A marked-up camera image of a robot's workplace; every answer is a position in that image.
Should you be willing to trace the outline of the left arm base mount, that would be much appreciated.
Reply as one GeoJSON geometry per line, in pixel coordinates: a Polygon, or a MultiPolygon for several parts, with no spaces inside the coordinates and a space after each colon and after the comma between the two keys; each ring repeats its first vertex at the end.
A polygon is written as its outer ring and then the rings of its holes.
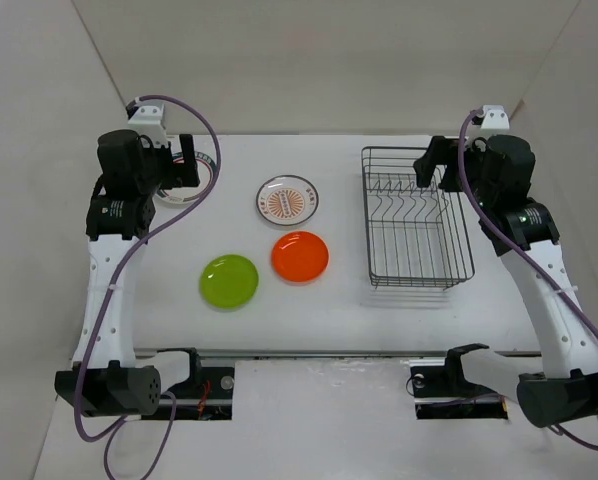
{"type": "Polygon", "coordinates": [[[235,365],[208,360],[200,372],[169,391],[176,397],[177,421],[228,421],[233,414],[235,365]]]}

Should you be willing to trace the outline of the green red rimmed white plate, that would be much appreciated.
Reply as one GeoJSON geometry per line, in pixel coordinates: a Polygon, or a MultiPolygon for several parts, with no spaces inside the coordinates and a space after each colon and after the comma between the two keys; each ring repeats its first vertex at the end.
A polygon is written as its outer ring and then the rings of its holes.
{"type": "Polygon", "coordinates": [[[160,189],[155,195],[157,200],[171,207],[184,208],[194,204],[209,189],[210,183],[216,174],[216,163],[211,156],[199,151],[195,152],[195,160],[199,185],[196,187],[160,189]]]}

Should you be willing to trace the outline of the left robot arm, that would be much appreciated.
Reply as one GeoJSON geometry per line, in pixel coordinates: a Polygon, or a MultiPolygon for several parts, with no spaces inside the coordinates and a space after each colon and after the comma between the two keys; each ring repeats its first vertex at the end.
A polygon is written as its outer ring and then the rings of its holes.
{"type": "Polygon", "coordinates": [[[90,273],[81,338],[70,369],[56,373],[58,396],[86,417],[154,414],[168,384],[183,397],[202,387],[202,371],[191,354],[158,354],[138,361],[132,321],[135,288],[143,247],[161,189],[200,183],[194,140],[178,138],[182,158],[146,134],[122,129],[97,142],[101,174],[86,215],[90,273]]]}

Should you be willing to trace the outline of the orange patterned white plate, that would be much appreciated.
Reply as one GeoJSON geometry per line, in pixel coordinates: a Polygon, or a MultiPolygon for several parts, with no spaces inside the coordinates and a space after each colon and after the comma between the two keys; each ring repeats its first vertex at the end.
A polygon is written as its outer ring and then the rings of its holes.
{"type": "Polygon", "coordinates": [[[267,222],[280,227],[311,219],[320,203],[316,187],[298,175],[280,175],[264,182],[256,194],[256,208],[267,222]]]}

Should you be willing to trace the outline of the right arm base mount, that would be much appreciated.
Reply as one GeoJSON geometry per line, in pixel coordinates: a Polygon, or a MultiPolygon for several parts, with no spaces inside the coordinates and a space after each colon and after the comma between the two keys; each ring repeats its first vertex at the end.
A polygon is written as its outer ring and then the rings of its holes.
{"type": "Polygon", "coordinates": [[[503,396],[453,377],[440,359],[411,361],[406,389],[414,398],[417,420],[508,419],[503,396]]]}

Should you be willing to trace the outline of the orange plastic plate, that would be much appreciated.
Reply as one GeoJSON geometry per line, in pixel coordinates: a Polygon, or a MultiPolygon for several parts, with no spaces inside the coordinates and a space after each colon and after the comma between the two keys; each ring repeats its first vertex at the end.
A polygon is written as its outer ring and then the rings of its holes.
{"type": "Polygon", "coordinates": [[[329,260],[326,243],[308,231],[294,231],[282,236],[271,251],[276,274],[291,283],[316,280],[325,272],[329,260]]]}

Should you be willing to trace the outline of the green plastic plate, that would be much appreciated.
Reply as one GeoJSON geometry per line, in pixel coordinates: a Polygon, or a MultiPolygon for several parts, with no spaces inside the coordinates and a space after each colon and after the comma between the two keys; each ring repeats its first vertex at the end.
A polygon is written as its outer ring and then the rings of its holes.
{"type": "Polygon", "coordinates": [[[227,254],[211,260],[203,269],[199,291],[211,306],[233,310],[248,303],[259,285],[259,274],[248,258],[227,254]]]}

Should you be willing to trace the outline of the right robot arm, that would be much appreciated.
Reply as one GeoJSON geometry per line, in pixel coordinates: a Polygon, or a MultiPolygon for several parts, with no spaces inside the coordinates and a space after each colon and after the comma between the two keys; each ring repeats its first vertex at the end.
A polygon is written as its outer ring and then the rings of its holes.
{"type": "Polygon", "coordinates": [[[462,138],[435,136],[414,163],[417,185],[430,186],[437,167],[444,169],[441,190],[465,194],[475,208],[541,352],[532,366],[483,344],[455,347],[441,369],[444,387],[452,396],[503,395],[539,428],[598,415],[598,329],[579,307],[551,213],[529,195],[535,167],[529,143],[499,134],[467,146],[462,138]]]}

